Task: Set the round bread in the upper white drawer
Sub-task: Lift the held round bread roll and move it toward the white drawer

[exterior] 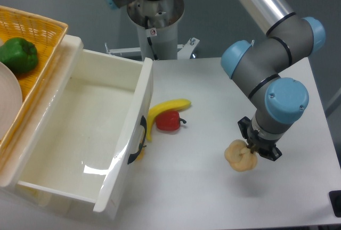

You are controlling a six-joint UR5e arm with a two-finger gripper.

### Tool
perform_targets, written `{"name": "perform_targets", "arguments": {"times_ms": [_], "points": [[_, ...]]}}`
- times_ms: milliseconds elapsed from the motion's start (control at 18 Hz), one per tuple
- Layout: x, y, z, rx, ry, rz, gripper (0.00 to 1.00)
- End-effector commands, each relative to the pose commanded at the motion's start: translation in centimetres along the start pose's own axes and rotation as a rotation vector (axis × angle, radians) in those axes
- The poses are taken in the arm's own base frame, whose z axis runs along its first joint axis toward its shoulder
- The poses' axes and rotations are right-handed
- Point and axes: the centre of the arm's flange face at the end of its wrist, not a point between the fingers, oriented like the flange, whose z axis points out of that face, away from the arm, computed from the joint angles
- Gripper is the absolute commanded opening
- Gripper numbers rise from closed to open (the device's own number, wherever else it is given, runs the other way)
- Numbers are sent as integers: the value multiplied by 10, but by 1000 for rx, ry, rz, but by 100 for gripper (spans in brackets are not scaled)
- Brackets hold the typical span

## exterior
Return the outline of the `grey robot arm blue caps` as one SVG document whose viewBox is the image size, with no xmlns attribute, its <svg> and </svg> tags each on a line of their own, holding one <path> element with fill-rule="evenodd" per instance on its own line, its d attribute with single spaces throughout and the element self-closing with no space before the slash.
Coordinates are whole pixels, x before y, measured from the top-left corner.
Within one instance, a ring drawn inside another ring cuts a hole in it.
<svg viewBox="0 0 341 230">
<path fill-rule="evenodd" d="M 112 9 L 127 8 L 136 25 L 142 58 L 180 58 L 177 24 L 183 0 L 105 0 Z M 321 22 L 300 18 L 284 0 L 239 0 L 267 39 L 259 45 L 241 40 L 221 57 L 221 66 L 255 106 L 255 115 L 238 122 L 252 152 L 275 161 L 281 157 L 277 141 L 308 105 L 305 86 L 280 72 L 319 50 L 326 41 Z"/>
</svg>

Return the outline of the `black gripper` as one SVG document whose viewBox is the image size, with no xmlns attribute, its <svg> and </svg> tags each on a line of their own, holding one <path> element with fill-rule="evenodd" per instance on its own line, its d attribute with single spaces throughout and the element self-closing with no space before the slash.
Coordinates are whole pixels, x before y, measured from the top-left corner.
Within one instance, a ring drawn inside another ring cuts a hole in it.
<svg viewBox="0 0 341 230">
<path fill-rule="evenodd" d="M 261 157 L 271 161 L 276 161 L 282 156 L 277 148 L 277 141 L 282 134 L 266 132 L 259 126 L 255 116 L 252 120 L 243 117 L 238 121 L 238 127 L 251 153 L 258 153 Z"/>
</svg>

